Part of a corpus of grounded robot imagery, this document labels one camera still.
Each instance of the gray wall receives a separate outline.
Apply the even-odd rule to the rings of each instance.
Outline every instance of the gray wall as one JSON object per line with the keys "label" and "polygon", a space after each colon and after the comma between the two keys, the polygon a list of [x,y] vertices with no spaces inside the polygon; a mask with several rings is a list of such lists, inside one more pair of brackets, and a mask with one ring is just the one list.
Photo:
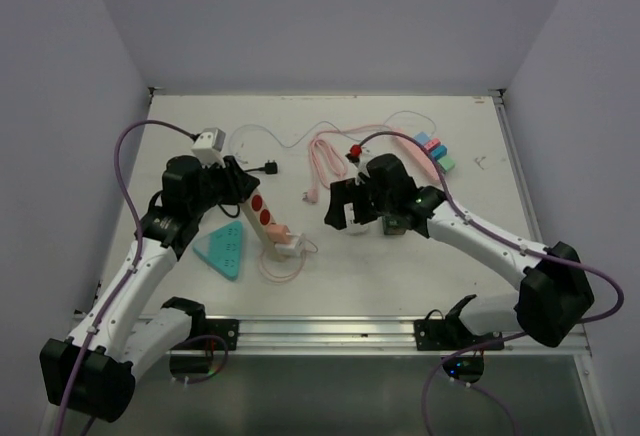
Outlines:
{"label": "gray wall", "polygon": [[[576,245],[623,284],[619,316],[588,328],[618,435],[638,434],[639,0],[559,0],[507,92],[547,240]],[[612,291],[598,285],[600,307]]]}
{"label": "gray wall", "polygon": [[480,93],[511,81],[557,0],[105,0],[172,93]]}
{"label": "gray wall", "polygon": [[146,89],[101,0],[0,0],[0,20],[0,434],[32,435],[38,354],[90,301],[119,209],[112,147]]}

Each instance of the red object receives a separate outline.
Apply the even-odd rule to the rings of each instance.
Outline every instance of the red object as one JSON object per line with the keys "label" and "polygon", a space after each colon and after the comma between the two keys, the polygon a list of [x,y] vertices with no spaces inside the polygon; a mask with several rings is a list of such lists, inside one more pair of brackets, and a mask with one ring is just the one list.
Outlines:
{"label": "red object", "polygon": [[354,144],[353,146],[351,146],[349,154],[354,158],[359,158],[362,154],[362,146],[360,146],[359,144]]}
{"label": "red object", "polygon": [[440,140],[438,138],[433,138],[431,141],[429,141],[427,144],[424,145],[424,147],[429,152],[433,151],[438,146],[440,146]]}
{"label": "red object", "polygon": [[251,209],[254,211],[260,211],[260,208],[262,208],[262,196],[256,194],[251,198]]}
{"label": "red object", "polygon": [[269,221],[271,221],[271,213],[268,209],[263,209],[260,212],[260,223],[263,226],[266,226],[267,224],[269,224]]}

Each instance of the teal power strip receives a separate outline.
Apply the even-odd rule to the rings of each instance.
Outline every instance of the teal power strip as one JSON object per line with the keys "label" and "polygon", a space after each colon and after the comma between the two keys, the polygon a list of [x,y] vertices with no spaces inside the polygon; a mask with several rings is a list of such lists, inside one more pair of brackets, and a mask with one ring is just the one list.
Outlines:
{"label": "teal power strip", "polygon": [[235,281],[240,273],[243,233],[242,223],[234,221],[195,241],[193,251],[222,276]]}

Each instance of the pink power strip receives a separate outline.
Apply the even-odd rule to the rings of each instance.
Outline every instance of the pink power strip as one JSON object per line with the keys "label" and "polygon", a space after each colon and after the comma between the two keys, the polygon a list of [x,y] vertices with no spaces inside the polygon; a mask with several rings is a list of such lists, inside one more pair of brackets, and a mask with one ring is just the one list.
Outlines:
{"label": "pink power strip", "polygon": [[[402,134],[406,134],[404,131],[400,129],[394,128],[394,131],[397,131]],[[394,136],[393,140],[396,142],[398,146],[404,149],[405,153],[411,156],[411,159],[413,159],[413,161],[418,166],[420,166],[420,169],[422,169],[424,174],[427,175],[427,178],[429,178],[429,182],[433,184],[440,184],[440,179],[438,179],[438,172],[436,171],[436,168],[433,167],[433,164],[431,163],[429,158],[427,158],[424,155],[424,153],[420,151],[420,148],[418,148],[412,142],[407,141],[406,139],[403,139],[403,138],[398,138]]]}

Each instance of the green block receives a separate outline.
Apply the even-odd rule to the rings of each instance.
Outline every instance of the green block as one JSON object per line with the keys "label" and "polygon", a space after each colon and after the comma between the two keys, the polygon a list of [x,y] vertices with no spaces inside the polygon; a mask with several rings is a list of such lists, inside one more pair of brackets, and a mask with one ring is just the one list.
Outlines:
{"label": "green block", "polygon": [[442,166],[442,169],[444,170],[445,173],[448,173],[449,171],[451,171],[456,165],[456,162],[448,154],[441,157],[438,160],[438,163],[440,164],[440,166]]}

